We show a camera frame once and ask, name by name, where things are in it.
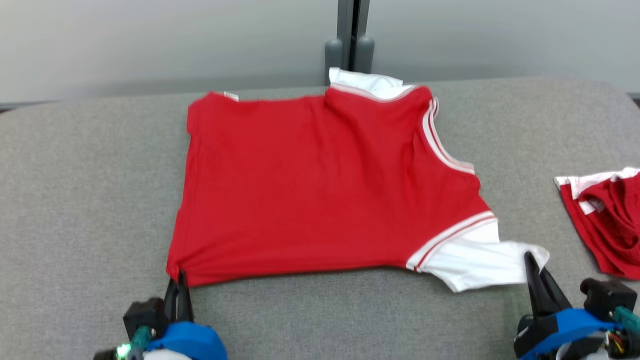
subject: red fabric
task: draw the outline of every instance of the red fabric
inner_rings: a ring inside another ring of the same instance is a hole
[[[607,179],[586,188],[575,200],[570,185],[562,185],[561,194],[600,270],[640,280],[640,176]],[[580,201],[588,201],[596,211],[585,214]]]
[[[429,239],[488,211],[473,174],[423,132],[426,87],[395,101],[324,96],[189,107],[184,194],[166,270],[190,286],[243,277],[405,268]]]

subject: white panel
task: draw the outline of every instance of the white panel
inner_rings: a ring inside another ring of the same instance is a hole
[[[640,1],[371,0],[373,72],[405,81],[580,76],[640,92]]]
[[[0,103],[322,85],[337,2],[0,0]]]

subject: gray table surface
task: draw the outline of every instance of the gray table surface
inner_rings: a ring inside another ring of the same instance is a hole
[[[428,84],[447,150],[476,166],[503,240],[538,243],[574,305],[603,278],[553,183],[640,166],[640,111],[605,83]],[[252,90],[241,99],[321,94]],[[90,359],[126,340],[122,314],[162,296],[180,205],[188,105],[202,94],[43,104],[0,115],[0,353]],[[640,290],[640,284],[633,283]],[[453,294],[394,269],[268,277],[197,288],[196,320],[231,359],[511,359],[524,285]]]

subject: red and white jersey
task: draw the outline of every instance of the red and white jersey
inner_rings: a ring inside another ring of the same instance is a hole
[[[473,166],[438,139],[438,109],[425,86],[197,100],[167,272],[190,286],[372,266],[431,272],[454,291],[525,282],[531,247],[499,243]]]
[[[603,273],[640,280],[640,169],[555,178],[573,224]]]

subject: green light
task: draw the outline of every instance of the green light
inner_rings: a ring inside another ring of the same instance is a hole
[[[131,344],[122,344],[116,348],[119,359],[125,359],[129,351],[131,351]]]

